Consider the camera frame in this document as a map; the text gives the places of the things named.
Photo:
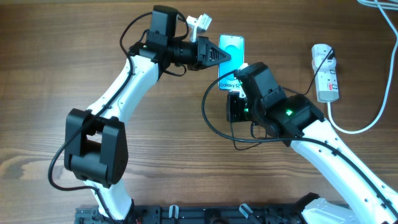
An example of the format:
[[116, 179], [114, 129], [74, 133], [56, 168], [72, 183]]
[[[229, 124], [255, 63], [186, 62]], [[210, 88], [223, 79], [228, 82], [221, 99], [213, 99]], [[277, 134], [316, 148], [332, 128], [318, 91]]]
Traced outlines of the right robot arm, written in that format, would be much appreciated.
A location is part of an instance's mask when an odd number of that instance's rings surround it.
[[361, 223], [397, 223], [397, 192], [343, 142], [324, 114], [304, 95], [286, 96], [262, 62], [232, 72], [245, 94], [233, 120], [252, 121], [313, 164]]

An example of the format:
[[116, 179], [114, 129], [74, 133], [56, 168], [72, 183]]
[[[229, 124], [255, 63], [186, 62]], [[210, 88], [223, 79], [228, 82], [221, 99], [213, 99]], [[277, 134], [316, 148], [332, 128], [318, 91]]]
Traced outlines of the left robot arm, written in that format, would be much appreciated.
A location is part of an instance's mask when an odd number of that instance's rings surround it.
[[231, 57], [204, 33], [211, 17], [184, 16], [168, 6], [156, 5], [141, 38], [125, 50], [122, 72], [96, 102], [74, 109], [66, 119], [64, 166], [90, 189], [107, 223], [137, 223], [134, 201], [126, 191], [126, 126], [145, 93], [171, 64], [184, 70], [203, 70]]

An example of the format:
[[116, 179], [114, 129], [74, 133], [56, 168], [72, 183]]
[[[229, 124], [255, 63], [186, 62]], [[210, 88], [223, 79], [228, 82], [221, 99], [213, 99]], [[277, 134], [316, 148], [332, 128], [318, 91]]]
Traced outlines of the smartphone with cyan screen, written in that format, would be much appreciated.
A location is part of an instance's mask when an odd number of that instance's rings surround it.
[[[237, 70], [244, 63], [244, 37], [240, 35], [221, 34], [219, 37], [219, 48], [230, 54], [231, 59], [219, 64], [218, 75], [222, 76], [232, 70]], [[233, 74], [219, 81], [220, 90], [238, 91], [240, 82]]]

